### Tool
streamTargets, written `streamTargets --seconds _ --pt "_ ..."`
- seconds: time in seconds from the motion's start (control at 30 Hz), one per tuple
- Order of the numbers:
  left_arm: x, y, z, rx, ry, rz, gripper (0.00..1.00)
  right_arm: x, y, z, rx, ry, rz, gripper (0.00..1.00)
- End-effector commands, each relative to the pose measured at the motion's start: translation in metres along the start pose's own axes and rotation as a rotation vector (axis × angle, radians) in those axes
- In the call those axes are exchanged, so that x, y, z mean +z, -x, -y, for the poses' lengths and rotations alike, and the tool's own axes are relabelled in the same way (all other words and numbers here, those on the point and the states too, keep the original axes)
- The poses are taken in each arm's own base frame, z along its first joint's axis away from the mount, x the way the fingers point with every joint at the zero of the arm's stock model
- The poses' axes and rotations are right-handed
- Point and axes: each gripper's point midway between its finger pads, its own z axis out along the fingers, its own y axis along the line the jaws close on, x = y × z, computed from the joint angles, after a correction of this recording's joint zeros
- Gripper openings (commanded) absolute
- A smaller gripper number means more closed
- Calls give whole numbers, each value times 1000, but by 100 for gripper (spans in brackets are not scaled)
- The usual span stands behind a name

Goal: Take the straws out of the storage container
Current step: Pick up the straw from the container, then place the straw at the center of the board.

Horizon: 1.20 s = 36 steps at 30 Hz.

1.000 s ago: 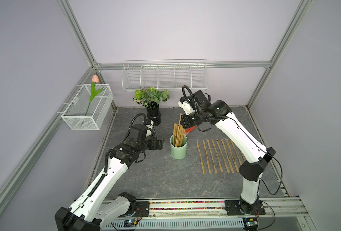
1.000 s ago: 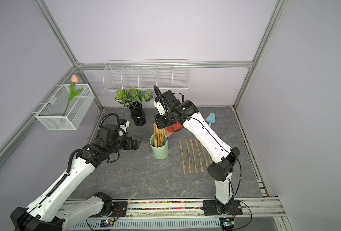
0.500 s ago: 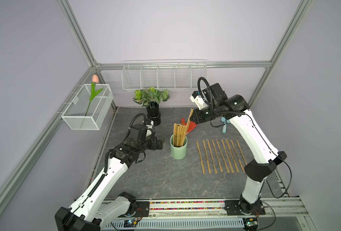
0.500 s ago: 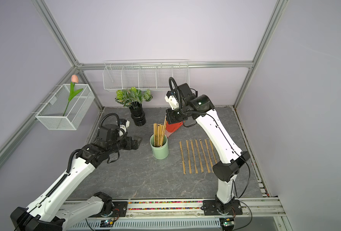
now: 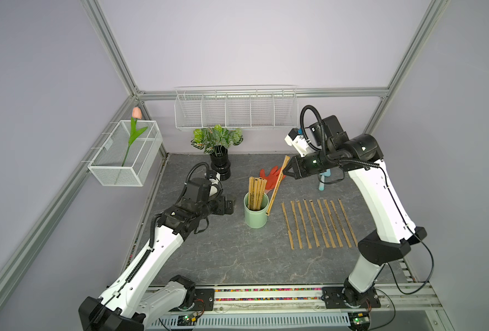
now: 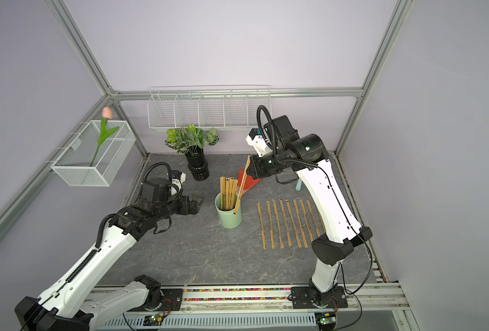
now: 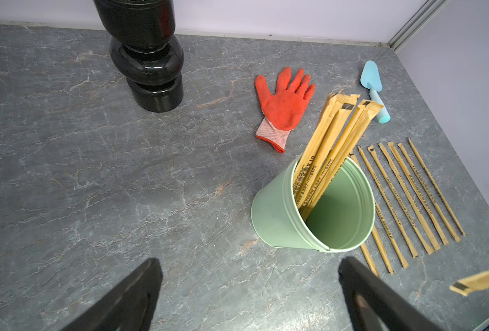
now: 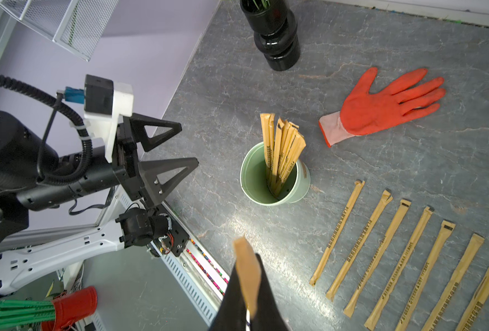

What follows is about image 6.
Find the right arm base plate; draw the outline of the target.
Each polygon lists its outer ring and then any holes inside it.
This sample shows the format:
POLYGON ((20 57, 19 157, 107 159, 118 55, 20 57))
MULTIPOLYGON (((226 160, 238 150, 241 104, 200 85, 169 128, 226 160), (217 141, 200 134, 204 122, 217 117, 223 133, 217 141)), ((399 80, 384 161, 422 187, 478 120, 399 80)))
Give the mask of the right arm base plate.
POLYGON ((339 285, 327 292, 320 292, 314 286, 309 285, 295 286, 291 288, 287 299, 292 303, 294 309, 330 308, 338 310, 348 307, 344 288, 339 285))

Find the brown paper straw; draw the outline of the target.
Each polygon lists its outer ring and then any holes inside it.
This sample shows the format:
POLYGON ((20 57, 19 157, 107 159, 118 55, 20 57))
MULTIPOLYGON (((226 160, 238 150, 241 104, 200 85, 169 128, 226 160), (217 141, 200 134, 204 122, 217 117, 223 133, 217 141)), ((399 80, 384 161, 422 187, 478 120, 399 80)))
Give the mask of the brown paper straw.
POLYGON ((266 246, 266 238, 265 238, 265 228, 264 228, 264 223, 263 223, 263 218, 262 218, 262 208, 260 202, 257 203, 257 208, 258 208, 258 217, 260 221, 260 231, 261 231, 261 238, 262 238, 262 248, 264 250, 267 249, 266 246))
POLYGON ((279 242, 280 242, 280 249, 284 249, 283 236, 281 233, 280 219, 279 219, 276 201, 273 201, 273 207, 274 207, 274 213, 275 213, 275 217, 276 217, 276 224, 278 227, 278 238, 279 238, 279 242))
POLYGON ((286 212, 285 212, 285 209, 284 209, 284 201, 282 199, 280 199, 280 207, 281 207, 281 210, 282 210, 282 215, 283 215, 283 221, 284 221, 284 227, 285 227, 285 232, 286 232, 286 236, 287 236, 287 241, 288 241, 289 247, 293 247, 292 241, 291 241, 291 234, 290 234, 290 231, 289 231, 289 225, 288 225, 288 221, 287 221, 287 215, 286 215, 286 212))
POLYGON ((307 233, 309 235, 309 240, 310 240, 310 242, 312 242, 313 241, 313 234, 312 234, 312 231, 311 231, 311 227, 309 225, 309 220, 307 219, 307 212, 306 212, 306 209, 305 209, 305 204, 304 204, 304 202, 303 202, 302 199, 300 200, 300 206, 301 206, 302 213, 303 213, 303 216, 304 216, 305 226, 307 228, 307 233))
POLYGON ((238 192, 238 198, 236 201, 236 206, 235 206, 234 211, 233 211, 234 215, 237 215, 239 208, 240 208, 240 202, 241 202, 241 199, 242 199, 242 196, 244 193, 245 182, 247 180, 247 169, 248 169, 250 163, 251 163, 251 157, 248 156, 247 157, 247 163, 246 163, 244 170, 243 170, 243 176, 242 176, 242 180, 241 180, 241 184, 240 184, 240 188, 239 188, 239 192, 238 192))
POLYGON ((276 248, 276 244, 275 244, 274 232, 273 232, 272 209, 271 209, 271 202, 268 200, 267 200, 267 212, 269 218, 269 233, 271 238, 271 247, 272 250, 274 250, 276 248))
POLYGON ((312 221, 312 224, 313 224, 313 228, 316 232, 316 237, 320 237, 320 230, 318 228, 318 224, 316 222, 316 218, 314 216, 314 213, 313 213, 313 210, 312 210, 312 207, 311 207, 311 203, 310 201, 307 201, 307 207, 308 207, 308 210, 309 210, 309 214, 311 215, 311 221, 312 221))
POLYGON ((292 227, 293 227, 293 230, 294 230, 294 234, 295 234, 295 238, 296 238, 296 242, 297 242, 298 248, 302 248, 302 243, 301 243, 301 240, 300 240, 298 229, 297 229, 296 224, 295 224, 294 215, 292 213, 291 204, 290 204, 289 200, 286 200, 286 205, 287 205, 287 208, 288 208, 288 211, 289 211, 289 217, 291 219, 291 224, 292 224, 292 227))
POLYGON ((327 231, 326 231, 326 227, 325 227, 324 222, 323 222, 322 215, 320 213, 318 213, 318 216, 319 216, 319 219, 320 219, 320 224, 321 224, 323 233, 326 233, 327 231))
POLYGON ((307 239, 305 237, 305 231, 304 231, 304 228, 302 226, 302 219, 300 217, 300 213, 299 213, 298 204, 297 204, 296 199, 293 199, 293 202, 294 202, 295 212, 296 212, 296 215, 298 218, 298 224, 299 224, 299 229, 300 229, 300 234, 301 234, 301 237, 303 240, 303 244, 304 244, 305 248, 308 248, 308 243, 307 243, 307 239))

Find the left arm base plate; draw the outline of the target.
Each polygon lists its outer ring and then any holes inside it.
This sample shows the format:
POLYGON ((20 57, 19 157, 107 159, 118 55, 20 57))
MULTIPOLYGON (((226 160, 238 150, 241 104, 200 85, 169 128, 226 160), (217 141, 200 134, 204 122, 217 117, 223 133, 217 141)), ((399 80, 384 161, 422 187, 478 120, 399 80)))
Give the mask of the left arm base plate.
POLYGON ((160 290, 159 305, 150 306, 148 302, 144 305, 128 310, 129 313, 145 312, 175 312, 181 309, 184 290, 182 288, 162 288, 160 290))

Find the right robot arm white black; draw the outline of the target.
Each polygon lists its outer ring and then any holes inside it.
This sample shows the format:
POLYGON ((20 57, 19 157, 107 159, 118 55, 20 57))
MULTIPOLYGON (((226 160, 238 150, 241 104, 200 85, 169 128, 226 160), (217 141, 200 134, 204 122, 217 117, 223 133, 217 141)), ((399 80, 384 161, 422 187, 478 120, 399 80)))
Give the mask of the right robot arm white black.
POLYGON ((335 180, 329 153, 319 136, 310 134, 299 138, 297 134, 291 134, 281 137, 273 150, 273 145, 268 145, 256 128, 251 130, 246 141, 257 152, 247 168, 249 176, 262 179, 292 168, 316 204, 323 220, 324 234, 311 243, 317 262, 309 282, 309 297, 316 306, 327 306, 338 284, 341 263, 355 247, 367 243, 373 233, 360 224, 349 208, 335 180))

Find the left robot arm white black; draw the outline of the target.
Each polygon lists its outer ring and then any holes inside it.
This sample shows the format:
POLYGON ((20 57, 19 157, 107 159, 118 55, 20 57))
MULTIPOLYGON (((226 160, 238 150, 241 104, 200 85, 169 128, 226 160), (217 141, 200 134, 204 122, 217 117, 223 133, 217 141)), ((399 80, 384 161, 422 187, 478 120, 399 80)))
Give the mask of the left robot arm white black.
POLYGON ((203 197, 179 196, 169 202, 151 204, 149 210, 130 205, 106 216, 96 243, 55 284, 37 298, 25 297, 15 307, 22 330, 96 330, 133 308, 172 310, 172 302, 161 285, 146 275, 123 288, 91 301, 87 297, 115 262, 158 222, 172 215, 195 215, 203 197))

